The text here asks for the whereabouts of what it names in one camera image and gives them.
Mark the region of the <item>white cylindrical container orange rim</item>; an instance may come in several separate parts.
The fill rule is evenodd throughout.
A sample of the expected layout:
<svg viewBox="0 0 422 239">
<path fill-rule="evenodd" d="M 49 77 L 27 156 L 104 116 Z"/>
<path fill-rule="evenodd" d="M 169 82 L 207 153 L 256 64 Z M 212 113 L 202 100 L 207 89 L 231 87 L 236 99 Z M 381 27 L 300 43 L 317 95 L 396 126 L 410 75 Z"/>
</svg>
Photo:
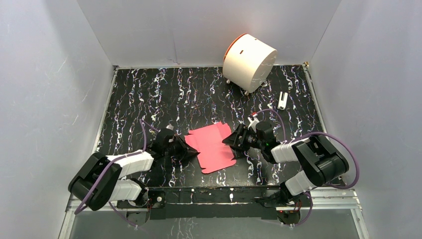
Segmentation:
<svg viewBox="0 0 422 239">
<path fill-rule="evenodd" d="M 246 33 L 228 47 L 223 58 L 222 74 L 227 83 L 236 84 L 249 95 L 267 79 L 277 56 L 275 48 Z"/>
</svg>

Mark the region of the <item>pink paper box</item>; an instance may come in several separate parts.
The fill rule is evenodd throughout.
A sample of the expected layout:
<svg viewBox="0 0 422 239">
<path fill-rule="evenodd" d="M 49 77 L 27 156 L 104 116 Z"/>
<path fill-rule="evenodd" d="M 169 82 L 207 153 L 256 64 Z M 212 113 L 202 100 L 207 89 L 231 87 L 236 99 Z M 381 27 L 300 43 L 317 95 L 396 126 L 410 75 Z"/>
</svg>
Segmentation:
<svg viewBox="0 0 422 239">
<path fill-rule="evenodd" d="M 236 164 L 231 148 L 222 141 L 230 136 L 228 124 L 216 124 L 190 130 L 185 136 L 186 143 L 198 154 L 198 161 L 203 174 L 210 174 Z"/>
</svg>

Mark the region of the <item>small white plastic clip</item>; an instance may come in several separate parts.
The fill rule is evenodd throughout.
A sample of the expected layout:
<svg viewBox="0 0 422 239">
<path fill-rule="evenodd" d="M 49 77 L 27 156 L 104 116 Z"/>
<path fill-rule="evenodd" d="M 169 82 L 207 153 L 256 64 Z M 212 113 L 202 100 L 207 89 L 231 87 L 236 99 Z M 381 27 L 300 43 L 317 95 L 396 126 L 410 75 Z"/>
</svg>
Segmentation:
<svg viewBox="0 0 422 239">
<path fill-rule="evenodd" d="M 279 95 L 279 100 L 277 104 L 277 109 L 279 110 L 285 110 L 288 100 L 288 93 L 287 92 L 281 92 Z"/>
</svg>

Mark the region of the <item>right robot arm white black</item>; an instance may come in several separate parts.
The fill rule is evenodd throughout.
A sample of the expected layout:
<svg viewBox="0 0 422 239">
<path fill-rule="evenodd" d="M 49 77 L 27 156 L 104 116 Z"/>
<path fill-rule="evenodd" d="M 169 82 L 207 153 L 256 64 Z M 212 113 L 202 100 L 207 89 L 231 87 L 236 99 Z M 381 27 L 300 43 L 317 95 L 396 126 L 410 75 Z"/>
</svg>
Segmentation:
<svg viewBox="0 0 422 239">
<path fill-rule="evenodd" d="M 321 133 L 281 143 L 267 121 L 260 121 L 252 127 L 240 124 L 222 143 L 243 151 L 259 149 L 264 159 L 273 164 L 299 162 L 301 171 L 282 182 L 279 191 L 255 199 L 264 207 L 293 206 L 305 193 L 349 170 L 347 159 Z"/>
</svg>

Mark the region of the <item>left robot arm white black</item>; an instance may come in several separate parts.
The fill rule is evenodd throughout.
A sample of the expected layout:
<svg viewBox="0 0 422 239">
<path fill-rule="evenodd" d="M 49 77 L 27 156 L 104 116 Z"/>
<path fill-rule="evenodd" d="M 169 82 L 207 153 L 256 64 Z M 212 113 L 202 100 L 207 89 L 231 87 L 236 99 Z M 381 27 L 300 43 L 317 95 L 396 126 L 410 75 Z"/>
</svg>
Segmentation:
<svg viewBox="0 0 422 239">
<path fill-rule="evenodd" d="M 149 188 L 141 181 L 130 178 L 133 173 L 149 171 L 158 160 L 166 158 L 190 160 L 199 152 L 170 128 L 158 130 L 150 142 L 135 152 L 105 155 L 94 152 L 74 176 L 69 192 L 81 202 L 75 214 L 85 208 L 93 211 L 114 201 L 128 201 L 135 207 L 152 203 Z"/>
</svg>

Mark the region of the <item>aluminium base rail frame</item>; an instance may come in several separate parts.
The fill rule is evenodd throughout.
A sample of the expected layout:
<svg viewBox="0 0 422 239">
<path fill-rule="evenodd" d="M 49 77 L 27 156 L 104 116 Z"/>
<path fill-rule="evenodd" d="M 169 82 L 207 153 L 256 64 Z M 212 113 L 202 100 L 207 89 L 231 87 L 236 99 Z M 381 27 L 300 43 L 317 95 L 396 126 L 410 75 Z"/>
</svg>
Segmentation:
<svg viewBox="0 0 422 239">
<path fill-rule="evenodd" d="M 256 187 L 169 187 L 150 188 L 138 205 L 132 201 L 113 201 L 100 210 L 119 212 L 125 219 L 146 212 L 149 219 L 170 218 L 260 218 L 277 220 L 288 227 L 300 226 L 317 210 L 350 210 L 358 236 L 369 238 L 362 207 L 353 189 L 322 187 L 298 195 L 283 204 L 279 199 L 263 197 L 277 192 L 274 186 Z"/>
</svg>

